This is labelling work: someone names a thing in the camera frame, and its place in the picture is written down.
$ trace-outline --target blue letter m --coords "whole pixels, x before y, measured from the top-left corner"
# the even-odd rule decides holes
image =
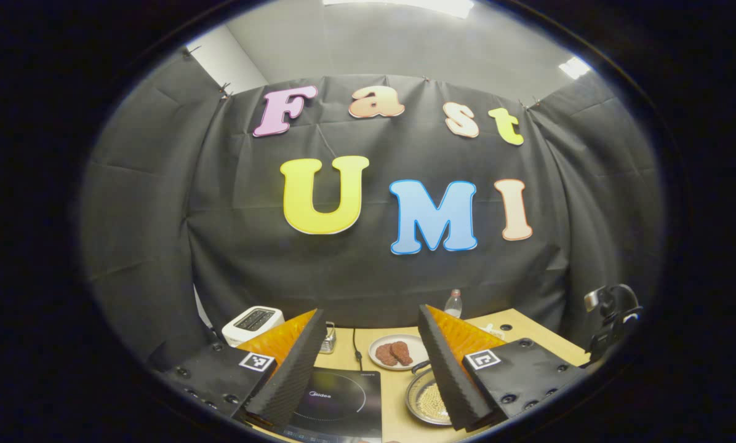
[[[422,244],[415,238],[415,227],[420,228],[428,249],[434,250],[448,225],[446,250],[474,249],[478,246],[472,235],[472,196],[476,190],[470,182],[452,182],[437,208],[418,180],[393,182],[390,192],[398,197],[398,239],[390,250],[398,255],[418,253]]]

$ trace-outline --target letter u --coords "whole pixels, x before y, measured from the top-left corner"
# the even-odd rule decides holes
[[[306,234],[336,234],[349,229],[362,208],[362,170],[368,159],[346,155],[332,160],[340,171],[340,205],[325,214],[314,209],[314,174],[321,169],[317,159],[289,160],[281,165],[286,176],[283,191],[283,214],[294,229]]]

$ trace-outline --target metal grater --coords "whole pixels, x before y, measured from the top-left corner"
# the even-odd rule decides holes
[[[325,322],[327,327],[327,336],[321,342],[320,354],[332,354],[335,351],[335,323]]]

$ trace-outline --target black cooktop surface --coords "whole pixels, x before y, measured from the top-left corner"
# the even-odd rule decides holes
[[[315,367],[283,435],[310,443],[382,443],[379,373]]]

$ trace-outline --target ceiling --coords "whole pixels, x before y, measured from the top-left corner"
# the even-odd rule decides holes
[[[227,23],[267,82],[338,74],[426,76],[532,103],[573,79],[542,30],[479,1],[466,19],[415,6],[277,0]]]

